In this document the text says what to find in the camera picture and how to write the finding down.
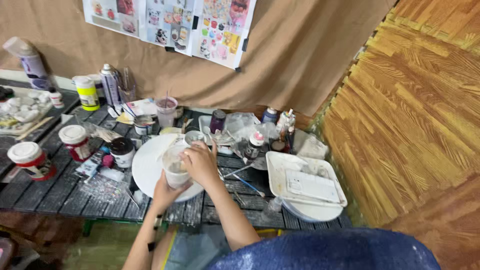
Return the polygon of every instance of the neon yellow container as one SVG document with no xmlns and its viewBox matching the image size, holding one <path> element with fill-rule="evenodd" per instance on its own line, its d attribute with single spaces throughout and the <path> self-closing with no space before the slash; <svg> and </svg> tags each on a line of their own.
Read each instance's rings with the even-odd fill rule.
<svg viewBox="0 0 480 270">
<path fill-rule="evenodd" d="M 80 102 L 84 110 L 98 110 L 100 101 L 96 94 L 95 82 L 87 76 L 75 76 L 73 78 L 80 96 Z"/>
</svg>

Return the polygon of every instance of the red and white cup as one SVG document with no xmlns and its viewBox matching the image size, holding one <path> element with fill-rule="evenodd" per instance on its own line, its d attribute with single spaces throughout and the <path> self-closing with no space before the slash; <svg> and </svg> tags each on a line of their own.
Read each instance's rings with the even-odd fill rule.
<svg viewBox="0 0 480 270">
<path fill-rule="evenodd" d="M 57 172 L 55 165 L 47 158 L 42 148 L 34 142 L 23 142 L 12 146 L 7 156 L 35 181 L 46 180 Z"/>
<path fill-rule="evenodd" d="M 80 125 L 65 126 L 60 129 L 59 137 L 70 152 L 73 160 L 83 162 L 92 155 L 88 145 L 87 131 L 84 127 Z"/>
</svg>

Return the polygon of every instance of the hand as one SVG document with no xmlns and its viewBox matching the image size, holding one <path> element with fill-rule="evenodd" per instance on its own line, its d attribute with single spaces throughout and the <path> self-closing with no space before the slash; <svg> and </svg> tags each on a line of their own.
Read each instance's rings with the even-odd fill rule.
<svg viewBox="0 0 480 270">
<path fill-rule="evenodd" d="M 216 167 L 216 143 L 213 142 L 212 151 L 205 142 L 196 141 L 193 144 L 180 155 L 190 176 L 207 191 L 218 184 L 223 186 Z"/>
<path fill-rule="evenodd" d="M 157 207 L 168 207 L 191 185 L 191 183 L 188 183 L 177 189 L 171 188 L 167 183 L 165 170 L 162 170 L 162 176 L 156 182 L 155 190 L 153 192 L 153 204 Z"/>
</svg>

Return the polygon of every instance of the clear plastic cup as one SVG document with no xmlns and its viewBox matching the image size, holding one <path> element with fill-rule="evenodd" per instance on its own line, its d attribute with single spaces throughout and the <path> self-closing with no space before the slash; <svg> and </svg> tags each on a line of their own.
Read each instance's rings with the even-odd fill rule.
<svg viewBox="0 0 480 270">
<path fill-rule="evenodd" d="M 182 187 L 190 179 L 190 175 L 180 157 L 180 153 L 183 153 L 186 147 L 188 146 L 172 146 L 162 156 L 167 183 L 174 189 Z"/>
<path fill-rule="evenodd" d="M 172 97 L 163 97 L 155 101 L 156 115 L 161 127 L 173 126 L 178 104 L 178 101 Z"/>
</svg>

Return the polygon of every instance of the white round plate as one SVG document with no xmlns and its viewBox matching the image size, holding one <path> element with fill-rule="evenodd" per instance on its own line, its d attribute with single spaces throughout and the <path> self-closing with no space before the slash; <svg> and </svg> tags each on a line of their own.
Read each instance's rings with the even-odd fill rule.
<svg viewBox="0 0 480 270">
<path fill-rule="evenodd" d="M 317 206 L 287 200 L 283 201 L 283 206 L 293 215 L 306 222 L 330 221 L 338 217 L 343 210 L 341 206 Z"/>
<path fill-rule="evenodd" d="M 133 157 L 133 179 L 140 190 L 147 196 L 153 197 L 155 184 L 162 175 L 163 164 L 161 157 L 163 152 L 177 138 L 179 138 L 177 144 L 184 144 L 182 136 L 180 134 L 159 135 L 143 144 Z M 191 199 L 203 190 L 204 188 L 194 181 L 193 185 L 180 194 L 175 202 Z"/>
</svg>

